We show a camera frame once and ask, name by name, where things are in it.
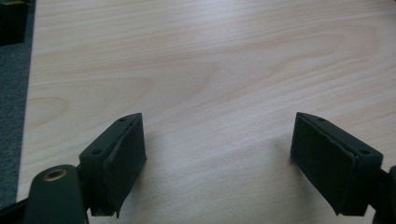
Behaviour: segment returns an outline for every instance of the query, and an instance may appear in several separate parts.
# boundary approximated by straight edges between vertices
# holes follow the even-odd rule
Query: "screw hole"
[[[44,175],[44,180],[45,181],[54,181],[57,179],[60,179],[64,177],[67,174],[67,171],[65,169],[58,169],[58,170],[53,170],[49,171]]]
[[[93,156],[97,156],[97,155],[99,155],[99,154],[101,154],[102,153],[102,150],[101,149],[95,149],[93,152],[92,152],[92,155]]]
[[[364,155],[369,155],[370,154],[370,152],[368,150],[365,150],[365,149],[359,150],[359,152],[361,154],[364,154]]]

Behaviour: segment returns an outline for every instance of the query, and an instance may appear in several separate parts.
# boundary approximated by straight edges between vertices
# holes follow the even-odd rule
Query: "floor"
[[[0,47],[0,208],[15,203],[17,197],[34,18],[35,0],[29,8],[25,41]]]

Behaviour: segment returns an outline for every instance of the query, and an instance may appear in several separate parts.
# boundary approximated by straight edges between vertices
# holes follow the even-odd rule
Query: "wooden desk surface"
[[[302,111],[396,164],[395,37],[391,0],[39,0],[19,199],[142,112],[148,162],[91,223],[371,223],[337,217],[290,142]]]

